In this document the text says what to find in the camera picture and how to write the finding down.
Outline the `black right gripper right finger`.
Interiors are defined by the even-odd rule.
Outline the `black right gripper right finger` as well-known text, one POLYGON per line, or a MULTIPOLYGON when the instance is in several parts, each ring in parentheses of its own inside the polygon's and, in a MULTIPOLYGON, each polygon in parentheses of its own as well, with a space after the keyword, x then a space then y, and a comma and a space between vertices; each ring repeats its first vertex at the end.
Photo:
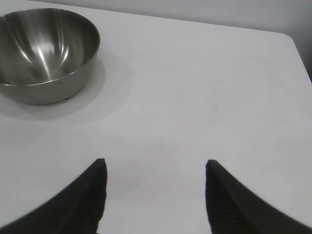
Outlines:
POLYGON ((206 164, 206 211, 214 234, 310 234, 312 229, 274 208, 218 161, 206 164))

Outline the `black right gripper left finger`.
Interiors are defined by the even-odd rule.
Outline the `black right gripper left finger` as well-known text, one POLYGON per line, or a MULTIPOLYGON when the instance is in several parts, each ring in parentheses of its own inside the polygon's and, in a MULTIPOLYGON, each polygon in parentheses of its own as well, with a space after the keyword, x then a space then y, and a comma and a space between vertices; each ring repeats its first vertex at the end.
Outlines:
POLYGON ((107 168, 96 159, 53 198, 1 227, 2 234, 96 234, 106 201, 107 168))

